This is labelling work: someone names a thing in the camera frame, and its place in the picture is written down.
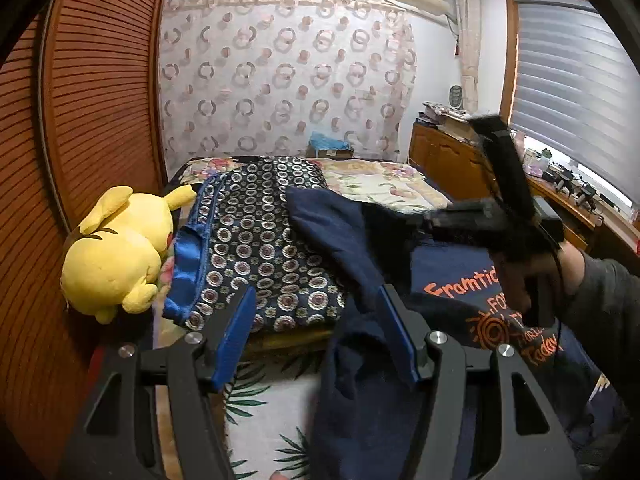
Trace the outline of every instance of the metal screw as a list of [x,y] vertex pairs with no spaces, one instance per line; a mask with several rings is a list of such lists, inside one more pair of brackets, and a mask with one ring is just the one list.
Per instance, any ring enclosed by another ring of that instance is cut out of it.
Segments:
[[447,342],[447,334],[441,332],[440,330],[434,330],[429,334],[429,339],[431,339],[436,345],[444,345]]
[[136,347],[133,346],[132,344],[127,343],[126,345],[122,345],[120,348],[118,348],[118,355],[123,359],[126,359],[127,357],[131,357],[135,353],[136,353]]
[[498,353],[504,357],[511,357],[516,351],[513,349],[513,346],[502,343],[498,346]]
[[204,339],[204,336],[200,332],[189,332],[184,336],[184,340],[190,345],[197,345]]

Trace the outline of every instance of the pikachu plush toy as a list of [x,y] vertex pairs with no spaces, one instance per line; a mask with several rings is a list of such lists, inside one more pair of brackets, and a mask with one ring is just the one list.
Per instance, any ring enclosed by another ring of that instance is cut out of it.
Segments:
[[181,186],[165,197],[112,187],[70,235],[60,285],[70,305],[110,323],[118,305],[144,312],[158,291],[154,282],[174,230],[171,211],[196,193]]

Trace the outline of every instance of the human hand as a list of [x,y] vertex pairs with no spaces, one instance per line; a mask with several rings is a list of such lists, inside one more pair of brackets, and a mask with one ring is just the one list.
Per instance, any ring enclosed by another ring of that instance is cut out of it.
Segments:
[[[525,278],[548,274],[559,288],[558,268],[551,254],[539,254],[528,262],[507,262],[503,254],[492,254],[491,258],[507,305],[521,314],[531,308],[531,298],[525,289]],[[584,279],[584,256],[569,242],[562,242],[558,261],[562,269],[564,292],[572,296]]]

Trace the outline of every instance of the black gripper frame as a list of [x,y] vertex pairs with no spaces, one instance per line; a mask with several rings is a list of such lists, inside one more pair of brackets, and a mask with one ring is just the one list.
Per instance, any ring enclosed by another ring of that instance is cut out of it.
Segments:
[[[417,373],[408,380],[409,386],[421,388],[433,383],[425,396],[402,480],[453,478],[468,383],[487,390],[481,400],[482,421],[476,427],[471,478],[580,479],[562,425],[514,347],[504,345],[490,351],[462,346],[442,332],[430,337],[434,331],[420,314],[404,306],[393,286],[381,289],[384,293],[379,294],[378,311],[391,304],[406,334],[404,341],[414,348],[411,359],[415,361],[409,365]],[[385,296],[388,303],[381,305]],[[390,349],[399,358],[409,355],[402,348],[399,352]],[[527,413],[534,415],[528,420],[522,420],[521,400],[527,403]]]
[[148,337],[143,344],[130,343],[142,343],[137,334],[122,338],[131,334],[123,323],[146,323],[148,331],[150,313],[118,316],[113,329],[117,336],[105,348],[100,377],[66,444],[58,480],[166,480],[156,419],[157,384],[168,387],[184,480],[235,480],[212,422],[208,395],[216,393],[211,378],[218,343],[248,289],[241,286],[226,309],[214,310],[195,338],[190,333],[165,348],[143,349],[151,346]]

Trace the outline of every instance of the patterned curtain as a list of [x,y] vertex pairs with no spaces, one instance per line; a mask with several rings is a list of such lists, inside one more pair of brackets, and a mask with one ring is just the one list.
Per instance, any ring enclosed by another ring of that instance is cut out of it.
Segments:
[[166,0],[159,60],[171,175],[193,156],[305,155],[312,131],[396,160],[414,85],[402,9],[365,0]]

